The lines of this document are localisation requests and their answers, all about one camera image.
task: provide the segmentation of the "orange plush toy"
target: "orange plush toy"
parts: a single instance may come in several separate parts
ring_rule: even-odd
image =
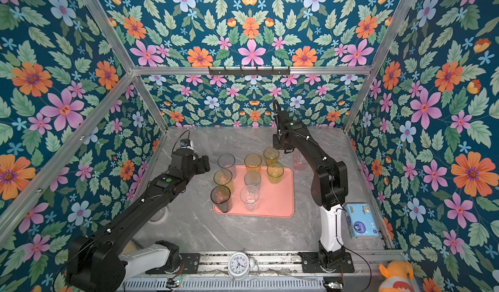
[[[411,280],[414,279],[414,270],[409,262],[393,261],[384,267],[379,265],[379,271],[386,280],[379,286],[379,292],[414,292]]]

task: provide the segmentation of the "marble surface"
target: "marble surface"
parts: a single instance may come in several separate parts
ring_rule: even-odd
[[[177,128],[168,131],[166,145],[152,178],[167,169],[172,146],[184,131]],[[294,171],[295,210],[290,218],[221,215],[213,211],[209,193],[215,187],[213,174],[220,169],[217,158],[231,153],[236,157],[237,164],[243,165],[247,154],[255,152],[263,155],[265,148],[271,146],[273,133],[275,128],[270,127],[191,129],[190,139],[194,149],[200,155],[209,156],[211,171],[196,175],[185,193],[168,205],[170,214],[166,221],[159,225],[147,223],[134,236],[134,241],[147,247],[155,241],[166,240],[179,245],[181,251],[317,250],[321,234],[320,213],[310,195],[313,178],[310,167],[301,172]],[[343,132],[337,128],[311,128],[310,133],[332,158],[346,163],[349,186],[346,202],[367,202],[360,180],[363,175]],[[279,163],[292,169],[292,154],[284,155],[282,151]],[[350,249],[383,249],[385,244],[381,238],[351,239],[346,223],[342,233],[345,246]]]

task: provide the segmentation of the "plush toy ear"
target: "plush toy ear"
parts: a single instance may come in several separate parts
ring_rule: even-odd
[[[390,274],[388,273],[388,269],[383,265],[383,264],[379,264],[379,271],[381,272],[381,274],[385,277],[385,278],[388,278],[390,277]]]
[[[409,262],[406,262],[406,263],[407,263],[407,272],[409,273],[409,279],[413,280],[414,279],[414,269],[412,268],[411,263],[409,263]]]

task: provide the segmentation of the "white alarm clock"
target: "white alarm clock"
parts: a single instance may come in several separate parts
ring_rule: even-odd
[[[244,279],[250,273],[250,269],[255,266],[254,258],[248,257],[243,252],[232,254],[228,260],[228,274],[235,280]]]

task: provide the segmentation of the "drinking glass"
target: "drinking glass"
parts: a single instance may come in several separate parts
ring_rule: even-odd
[[[307,168],[308,162],[299,150],[293,153],[293,167],[296,171],[303,171]]]
[[[278,184],[283,179],[284,168],[279,163],[273,163],[267,166],[268,181],[271,184]]]
[[[260,189],[253,185],[246,185],[241,189],[241,201],[244,202],[249,211],[254,211],[258,207],[258,199],[260,197]]]
[[[213,188],[211,199],[216,207],[224,213],[232,209],[231,190],[227,186],[219,185]]]
[[[234,191],[232,172],[228,169],[221,169],[216,171],[215,175],[213,175],[213,180],[215,181],[215,184],[227,186],[231,191]]]
[[[261,171],[261,157],[259,154],[250,153],[245,158],[246,171]]]
[[[237,176],[237,171],[235,169],[235,158],[230,153],[225,153],[221,155],[218,159],[218,165],[223,169],[229,169],[232,172],[232,177]]]
[[[267,166],[273,163],[277,163],[279,158],[279,150],[274,149],[273,147],[268,147],[264,150],[264,157]]]
[[[252,185],[252,186],[255,186],[256,188],[260,189],[260,185],[261,185],[260,173],[256,172],[256,171],[247,172],[245,175],[245,184]]]

